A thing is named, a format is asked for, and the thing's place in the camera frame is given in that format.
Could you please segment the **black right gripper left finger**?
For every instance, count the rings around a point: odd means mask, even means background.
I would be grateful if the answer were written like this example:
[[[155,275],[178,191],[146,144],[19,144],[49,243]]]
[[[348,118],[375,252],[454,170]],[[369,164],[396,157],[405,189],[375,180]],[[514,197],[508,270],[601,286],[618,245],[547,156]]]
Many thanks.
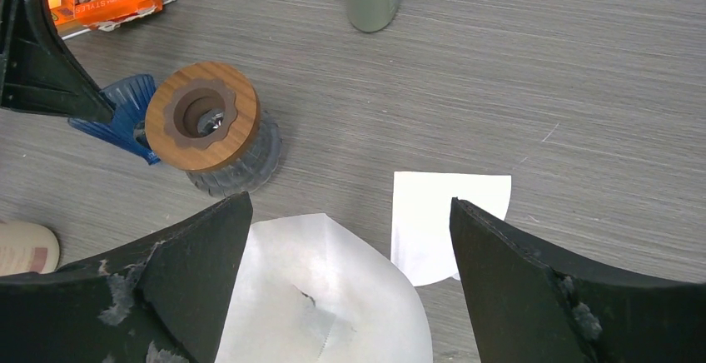
[[[213,362],[253,208],[247,193],[49,274],[1,279],[4,362]]]

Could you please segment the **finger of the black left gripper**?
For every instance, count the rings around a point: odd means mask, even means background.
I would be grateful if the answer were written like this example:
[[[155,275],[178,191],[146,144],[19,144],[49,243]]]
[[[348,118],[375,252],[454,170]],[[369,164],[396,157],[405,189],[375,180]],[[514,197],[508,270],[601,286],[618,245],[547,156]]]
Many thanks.
[[[1,0],[1,107],[111,122],[115,104],[68,49],[47,0]]]

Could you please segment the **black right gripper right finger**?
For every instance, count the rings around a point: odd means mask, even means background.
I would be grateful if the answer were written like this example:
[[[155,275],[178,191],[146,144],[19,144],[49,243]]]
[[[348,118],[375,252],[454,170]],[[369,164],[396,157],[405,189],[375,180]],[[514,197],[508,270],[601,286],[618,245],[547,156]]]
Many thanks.
[[[450,203],[483,362],[702,362],[705,286],[620,269]]]

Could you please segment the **blue plastic dripper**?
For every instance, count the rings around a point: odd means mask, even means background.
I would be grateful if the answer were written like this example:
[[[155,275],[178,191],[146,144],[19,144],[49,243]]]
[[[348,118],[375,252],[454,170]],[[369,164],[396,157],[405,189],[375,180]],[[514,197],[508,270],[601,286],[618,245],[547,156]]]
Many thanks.
[[[156,89],[151,74],[123,78],[102,89],[103,94],[116,106],[109,124],[74,118],[69,118],[67,123],[87,135],[143,158],[148,165],[154,165],[161,160],[147,141],[145,120],[149,102]]]

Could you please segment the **cream pump bottle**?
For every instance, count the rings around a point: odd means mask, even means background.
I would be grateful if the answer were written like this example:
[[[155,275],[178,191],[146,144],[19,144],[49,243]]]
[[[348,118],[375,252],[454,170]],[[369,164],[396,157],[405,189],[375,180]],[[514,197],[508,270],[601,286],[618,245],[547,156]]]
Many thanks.
[[[1,222],[1,276],[57,269],[60,246],[45,226],[26,221]]]

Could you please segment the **white coffee filter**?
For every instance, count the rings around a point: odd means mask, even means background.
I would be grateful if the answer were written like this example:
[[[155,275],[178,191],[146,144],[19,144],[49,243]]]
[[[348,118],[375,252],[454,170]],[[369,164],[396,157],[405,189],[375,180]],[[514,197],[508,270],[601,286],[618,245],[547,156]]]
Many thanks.
[[[416,289],[323,213],[251,225],[220,362],[431,362]]]
[[[510,175],[395,172],[390,260],[413,286],[460,279],[450,238],[453,198],[469,201],[504,220]]]

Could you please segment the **grey glass pitcher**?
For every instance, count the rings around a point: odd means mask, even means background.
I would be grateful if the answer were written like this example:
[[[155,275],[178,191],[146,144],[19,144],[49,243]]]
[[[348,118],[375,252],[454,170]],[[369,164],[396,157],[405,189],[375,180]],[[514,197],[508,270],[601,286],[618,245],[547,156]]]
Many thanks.
[[[193,185],[209,196],[253,193],[275,172],[282,151],[280,128],[268,111],[261,112],[255,141],[232,163],[213,172],[187,172]]]

